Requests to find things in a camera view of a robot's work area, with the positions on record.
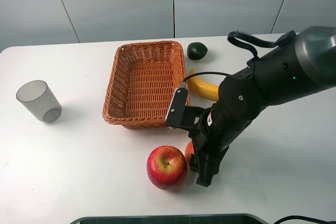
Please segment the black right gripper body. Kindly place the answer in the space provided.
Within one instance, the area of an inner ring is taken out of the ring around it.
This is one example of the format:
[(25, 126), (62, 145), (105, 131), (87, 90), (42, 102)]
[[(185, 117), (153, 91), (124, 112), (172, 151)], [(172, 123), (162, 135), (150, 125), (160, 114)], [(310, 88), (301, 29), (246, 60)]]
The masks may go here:
[(254, 105), (214, 104), (210, 108), (186, 106), (183, 125), (192, 139), (197, 162), (197, 151), (217, 153), (219, 164), (230, 144), (256, 118)]

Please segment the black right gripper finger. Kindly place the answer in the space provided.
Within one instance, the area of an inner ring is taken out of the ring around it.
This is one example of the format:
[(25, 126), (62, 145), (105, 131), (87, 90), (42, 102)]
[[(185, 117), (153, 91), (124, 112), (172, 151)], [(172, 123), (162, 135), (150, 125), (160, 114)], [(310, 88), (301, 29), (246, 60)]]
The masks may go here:
[(219, 172), (219, 155), (197, 151), (198, 179), (197, 184), (208, 187), (212, 183), (213, 176)]
[(193, 172), (198, 172), (198, 164), (196, 162), (196, 156), (195, 153), (191, 155), (191, 160), (190, 160), (190, 169)]

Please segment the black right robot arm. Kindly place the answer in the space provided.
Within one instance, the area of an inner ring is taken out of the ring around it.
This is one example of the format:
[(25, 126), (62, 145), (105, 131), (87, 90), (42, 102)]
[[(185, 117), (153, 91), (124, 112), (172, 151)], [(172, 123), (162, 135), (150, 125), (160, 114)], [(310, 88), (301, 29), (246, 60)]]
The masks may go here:
[(218, 100), (202, 109), (189, 133), (194, 153), (191, 170), (207, 187), (219, 172), (230, 144), (267, 107), (284, 104), (335, 87), (335, 28), (311, 26), (265, 41), (242, 31), (228, 41), (250, 51), (247, 67), (219, 85)]

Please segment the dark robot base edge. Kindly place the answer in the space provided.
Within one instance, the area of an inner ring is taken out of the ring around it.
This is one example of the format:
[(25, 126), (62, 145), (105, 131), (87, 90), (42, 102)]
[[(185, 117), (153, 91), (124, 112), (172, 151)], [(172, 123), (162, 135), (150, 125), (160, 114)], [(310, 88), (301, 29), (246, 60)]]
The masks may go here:
[(267, 223), (247, 214), (83, 217), (72, 223)]

